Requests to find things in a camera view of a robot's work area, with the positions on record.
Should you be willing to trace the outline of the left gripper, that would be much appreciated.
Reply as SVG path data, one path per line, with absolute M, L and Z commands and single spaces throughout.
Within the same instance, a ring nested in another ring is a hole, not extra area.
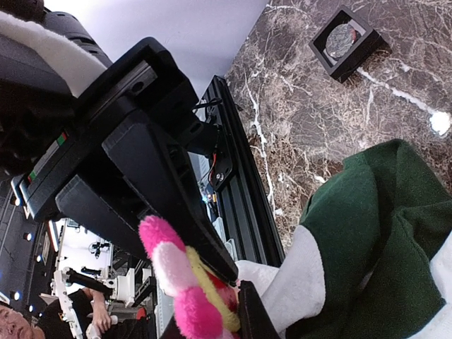
M 152 214 L 168 221 L 219 279 L 233 283 L 238 268 L 207 216 L 185 151 L 209 156 L 218 143 L 218 127 L 196 116 L 198 105 L 170 52 L 143 38 L 75 99 L 75 117 L 19 178 L 22 204 L 36 222 L 62 212 L 146 261 L 132 212 L 81 175 L 63 187 L 105 140 L 107 156 Z

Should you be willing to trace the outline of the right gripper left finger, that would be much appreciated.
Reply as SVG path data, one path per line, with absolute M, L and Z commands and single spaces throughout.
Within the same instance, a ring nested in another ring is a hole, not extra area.
M 169 320 L 165 330 L 163 331 L 160 339 L 184 339 L 184 336 L 180 333 L 174 316 Z

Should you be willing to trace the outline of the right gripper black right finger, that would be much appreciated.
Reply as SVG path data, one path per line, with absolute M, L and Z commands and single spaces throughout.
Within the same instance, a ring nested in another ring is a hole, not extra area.
M 269 315 L 252 282 L 242 280 L 239 287 L 238 314 L 243 339 L 278 339 Z

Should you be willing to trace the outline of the white and green garment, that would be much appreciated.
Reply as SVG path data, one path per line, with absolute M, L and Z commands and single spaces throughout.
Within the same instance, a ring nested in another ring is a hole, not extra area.
M 345 160 L 280 267 L 238 266 L 279 338 L 451 337 L 451 195 L 405 141 Z

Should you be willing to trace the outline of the black aluminium front rail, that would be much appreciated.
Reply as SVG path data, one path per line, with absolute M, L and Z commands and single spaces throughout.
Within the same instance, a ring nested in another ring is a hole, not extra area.
M 257 166 L 224 78 L 214 76 L 202 97 L 209 121 L 220 127 L 211 183 L 226 239 L 238 260 L 279 267 L 285 257 Z

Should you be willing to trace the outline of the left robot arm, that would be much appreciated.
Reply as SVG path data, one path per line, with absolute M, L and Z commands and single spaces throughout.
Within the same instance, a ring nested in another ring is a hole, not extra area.
M 19 203 L 38 222 L 71 218 L 137 258 L 140 220 L 159 216 L 233 283 L 189 158 L 220 142 L 197 102 L 156 39 L 110 61 L 71 14 L 1 2 L 1 178 Z

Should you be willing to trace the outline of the pink flower brooch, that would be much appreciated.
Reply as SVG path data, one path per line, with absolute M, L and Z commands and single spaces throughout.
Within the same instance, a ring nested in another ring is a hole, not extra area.
M 174 300 L 179 332 L 185 338 L 238 338 L 238 288 L 221 281 L 166 220 L 146 217 L 139 235 L 160 288 Z

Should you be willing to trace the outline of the black square box left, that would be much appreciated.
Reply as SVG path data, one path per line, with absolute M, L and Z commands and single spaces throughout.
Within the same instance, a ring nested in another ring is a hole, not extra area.
M 340 6 L 309 42 L 327 74 L 339 83 L 384 45 L 382 36 L 346 6 Z

